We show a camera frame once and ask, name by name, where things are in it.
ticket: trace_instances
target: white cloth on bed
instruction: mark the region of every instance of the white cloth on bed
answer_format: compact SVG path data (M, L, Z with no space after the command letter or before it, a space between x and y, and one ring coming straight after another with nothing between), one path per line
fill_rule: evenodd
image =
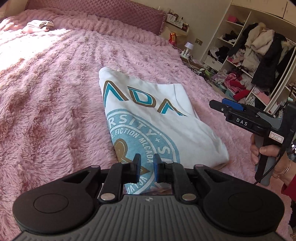
M31 22L28 22L27 26L32 28L43 28L43 27L52 28L54 27L54 24L51 21L34 19Z
M203 123L181 84L142 81L107 67L99 71L105 113L118 161L141 154L138 184L126 184L129 194L153 191L153 154L163 161L215 167L229 160L221 139Z

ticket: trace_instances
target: wall cabinet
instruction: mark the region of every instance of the wall cabinet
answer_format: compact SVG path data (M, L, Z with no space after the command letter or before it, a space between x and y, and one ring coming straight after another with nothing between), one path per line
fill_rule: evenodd
M288 0L233 0L232 3L283 17Z
M284 20L296 25L296 6L288 1L287 8L284 15Z
M256 2L257 1L252 1L254 8L256 9ZM285 14L285 10L286 10L286 6L287 6L287 0L263 0L263 1L259 1L259 9L263 12L267 12L270 13L272 15L278 16L280 18L282 18Z

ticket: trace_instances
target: printed logo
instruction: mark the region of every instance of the printed logo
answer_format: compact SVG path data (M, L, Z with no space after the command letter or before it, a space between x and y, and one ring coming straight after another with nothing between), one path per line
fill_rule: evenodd
M151 202L151 201L153 201L153 198L152 198L152 197L147 197L147 198L145 198L145 200L146 200L147 202Z
M156 106L156 99L149 93L146 93L142 90L133 88L128 86L128 90L130 92L130 96L134 103L145 106L148 108L154 108ZM103 103L104 107L106 107L107 97L109 93L113 93L113 95L119 100L119 101L128 101L128 98L121 92L121 90L114 84L112 81L107 80L104 84L103 89ZM176 112L178 115L186 116L182 114L180 111L178 111L172 103L168 99L164 99L163 102L160 104L157 112L161 114L166 114L168 110L172 110Z
M128 194L140 194L160 187L154 180L153 155L162 161L180 163L179 152L173 141L143 118L125 109L107 114L107 123L119 162L132 162L136 153L141 154L140 181L125 185Z
M275 140L275 141L277 141L277 142L279 142L281 144L283 144L283 142L284 142L284 137L282 137L281 135L279 135L279 134L277 134L275 132L272 132L272 131L269 134L269 138L271 138L271 139L273 139L273 140Z
M243 120L241 120L239 118L237 118L237 123L240 123L241 125L244 125L244 126L248 125L248 123L246 121L243 121Z

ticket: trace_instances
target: red sleeve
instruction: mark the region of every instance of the red sleeve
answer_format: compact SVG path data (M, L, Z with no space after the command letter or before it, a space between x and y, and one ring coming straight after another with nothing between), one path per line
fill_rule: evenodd
M290 182L289 186L285 184L281 188L281 193L289 196L293 201L296 202L296 175L293 180Z

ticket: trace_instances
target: pink box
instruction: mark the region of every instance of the pink box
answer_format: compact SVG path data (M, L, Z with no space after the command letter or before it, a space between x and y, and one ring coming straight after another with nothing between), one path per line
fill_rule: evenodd
M236 21L238 21L238 19L235 16L229 15L227 21L235 23Z

